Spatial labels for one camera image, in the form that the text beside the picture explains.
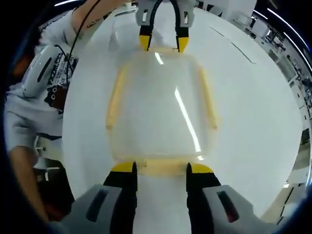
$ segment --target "yellow tape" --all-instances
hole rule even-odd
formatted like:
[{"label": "yellow tape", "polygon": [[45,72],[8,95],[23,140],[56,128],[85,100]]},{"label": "yellow tape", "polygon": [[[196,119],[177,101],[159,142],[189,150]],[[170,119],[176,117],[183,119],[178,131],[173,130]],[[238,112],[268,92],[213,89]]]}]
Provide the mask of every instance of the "yellow tape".
[{"label": "yellow tape", "polygon": [[146,158],[138,159],[137,172],[146,176],[182,176],[186,173],[187,158]]},{"label": "yellow tape", "polygon": [[110,102],[108,104],[107,108],[107,114],[106,114],[106,130],[110,131],[112,130],[117,116],[119,114],[119,107],[121,102],[121,96],[122,96],[122,88],[125,83],[125,73],[127,71],[128,64],[124,65],[116,78],[114,89],[112,92],[112,96],[110,99]]},{"label": "yellow tape", "polygon": [[203,93],[204,93],[204,98],[205,98],[205,104],[206,104],[206,110],[207,110],[207,115],[210,118],[210,126],[213,129],[217,129],[217,117],[215,114],[215,107],[214,103],[212,100],[212,95],[211,95],[211,90],[208,85],[207,81],[207,76],[204,68],[200,67],[199,68],[199,75],[200,75],[200,82],[203,87]]},{"label": "yellow tape", "polygon": [[150,44],[150,38],[151,37],[145,36],[145,35],[140,35],[139,38],[140,38],[141,45],[143,46],[143,50],[148,51],[148,47]]},{"label": "yellow tape", "polygon": [[112,172],[132,172],[133,162],[122,162],[112,168]]},{"label": "yellow tape", "polygon": [[156,46],[156,47],[150,47],[148,51],[158,52],[158,53],[172,53],[172,52],[178,52],[178,49],[176,47]]},{"label": "yellow tape", "polygon": [[210,167],[198,163],[191,163],[193,173],[214,173]]},{"label": "yellow tape", "polygon": [[189,38],[178,38],[178,42],[179,42],[179,52],[183,53],[185,47],[189,43]]}]

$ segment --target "ceiling light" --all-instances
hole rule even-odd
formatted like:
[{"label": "ceiling light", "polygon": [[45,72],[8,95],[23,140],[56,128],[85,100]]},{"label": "ceiling light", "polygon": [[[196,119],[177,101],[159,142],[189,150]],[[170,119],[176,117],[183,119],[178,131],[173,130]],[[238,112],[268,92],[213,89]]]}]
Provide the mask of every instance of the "ceiling light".
[{"label": "ceiling light", "polygon": [[277,9],[277,6],[275,5],[275,3],[273,2],[273,0],[269,0],[270,3],[273,5],[273,7],[275,7]]},{"label": "ceiling light", "polygon": [[68,1],[62,1],[58,4],[55,4],[54,6],[61,6],[63,4],[67,4],[67,3],[70,3],[70,2],[73,2],[73,1],[82,1],[82,0],[68,0]]},{"label": "ceiling light", "polygon": [[299,47],[294,43],[294,41],[284,32],[285,36],[287,37],[287,39],[296,47],[296,49],[299,51],[299,53],[301,54],[302,58],[304,59],[304,61],[306,62],[307,66],[309,67],[310,71],[312,72],[312,68],[307,60],[307,58],[304,56],[304,54],[301,52],[301,50],[299,49]]},{"label": "ceiling light", "polygon": [[268,11],[270,11],[273,15],[275,15],[276,17],[278,17],[281,21],[283,21],[288,27],[290,27],[296,34],[297,36],[301,39],[301,41],[305,44],[305,46],[307,47],[307,49],[310,51],[309,46],[306,44],[306,42],[303,40],[303,38],[299,35],[299,33],[297,33],[297,31],[289,24],[287,23],[282,17],[280,17],[277,13],[275,13],[273,10],[268,8]]},{"label": "ceiling light", "polygon": [[260,12],[253,10],[253,12],[257,13],[258,15],[262,16],[263,18],[265,18],[266,20],[268,19],[268,17],[266,17],[265,15],[261,14]]}]

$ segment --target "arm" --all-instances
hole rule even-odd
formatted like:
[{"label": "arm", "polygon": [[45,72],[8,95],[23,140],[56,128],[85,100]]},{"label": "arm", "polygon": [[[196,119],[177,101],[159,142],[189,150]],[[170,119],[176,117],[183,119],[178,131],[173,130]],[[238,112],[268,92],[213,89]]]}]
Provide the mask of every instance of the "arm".
[{"label": "arm", "polygon": [[27,120],[11,112],[15,107],[15,103],[8,101],[4,108],[3,120],[6,149],[13,172],[24,195],[37,214],[44,221],[48,221],[33,172],[33,166],[37,162],[34,150],[36,135],[29,127]]},{"label": "arm", "polygon": [[23,193],[37,214],[47,222],[49,218],[40,198],[37,180],[33,172],[33,166],[37,161],[34,150],[23,146],[16,146],[9,152],[9,157],[14,174]]},{"label": "arm", "polygon": [[[79,39],[88,28],[101,21],[103,17],[130,0],[101,0],[88,16],[84,23]],[[66,43],[73,45],[76,32],[80,28],[84,18],[97,0],[87,0],[76,10],[69,11],[65,16],[46,26],[41,34],[40,45],[36,47],[36,53],[39,53],[48,44]]]},{"label": "arm", "polygon": [[[73,12],[72,25],[76,32],[81,26],[83,19],[96,2],[97,0],[87,0],[82,6],[80,6]],[[93,22],[99,21],[103,18],[104,15],[120,7],[126,2],[130,2],[130,0],[101,0],[90,13],[81,31],[84,32],[88,28],[88,25],[91,25]]]}]

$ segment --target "person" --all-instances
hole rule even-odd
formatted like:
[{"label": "person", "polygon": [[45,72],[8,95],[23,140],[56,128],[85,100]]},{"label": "person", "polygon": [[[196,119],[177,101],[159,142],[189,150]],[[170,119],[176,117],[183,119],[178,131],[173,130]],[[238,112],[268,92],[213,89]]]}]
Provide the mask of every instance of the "person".
[{"label": "person", "polygon": [[[31,66],[36,65],[38,61],[36,61],[35,56],[41,52],[43,53],[45,48],[51,45],[59,46],[66,44],[70,49],[76,37],[76,32],[96,1],[87,0],[79,8],[69,11],[65,16],[48,25],[41,34],[37,32],[33,34],[32,38],[30,38],[30,46],[26,47],[24,55],[17,62],[12,72],[14,83],[16,84],[11,85],[6,93],[3,116],[6,149],[14,174],[23,193],[44,221],[48,221],[48,215],[41,201],[36,177],[33,173],[33,166],[37,162],[34,142],[38,135],[46,136],[50,139],[61,137],[62,110],[65,103],[66,91],[60,92],[60,99],[63,103],[58,103],[55,106],[55,103],[51,103],[51,101],[57,98],[51,97],[51,89],[55,87],[61,87],[61,90],[68,89],[74,69],[74,61],[77,62],[78,58],[69,58],[72,62],[69,65],[72,71],[68,75],[69,79],[66,80],[66,84],[64,82],[61,83],[60,77],[49,75],[49,82],[46,84],[46,87],[34,97],[25,95],[23,85],[33,75],[27,73],[28,67],[30,64]],[[103,19],[103,16],[128,1],[101,0],[88,16],[81,33],[86,32],[89,27]],[[52,62],[54,62],[54,67],[64,66],[57,59]]]}]

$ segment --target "sleeve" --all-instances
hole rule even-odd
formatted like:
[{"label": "sleeve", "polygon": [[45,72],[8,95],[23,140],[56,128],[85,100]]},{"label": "sleeve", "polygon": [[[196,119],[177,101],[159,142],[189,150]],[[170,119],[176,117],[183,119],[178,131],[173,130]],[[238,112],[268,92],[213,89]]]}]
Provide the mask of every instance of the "sleeve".
[{"label": "sleeve", "polygon": [[9,152],[16,146],[34,148],[36,134],[28,127],[22,117],[4,110],[4,139],[6,150]]},{"label": "sleeve", "polygon": [[76,37],[76,32],[72,26],[72,14],[74,10],[67,12],[60,19],[53,21],[46,26],[42,33],[39,46],[36,47],[36,53],[50,44],[66,43],[72,46]]}]

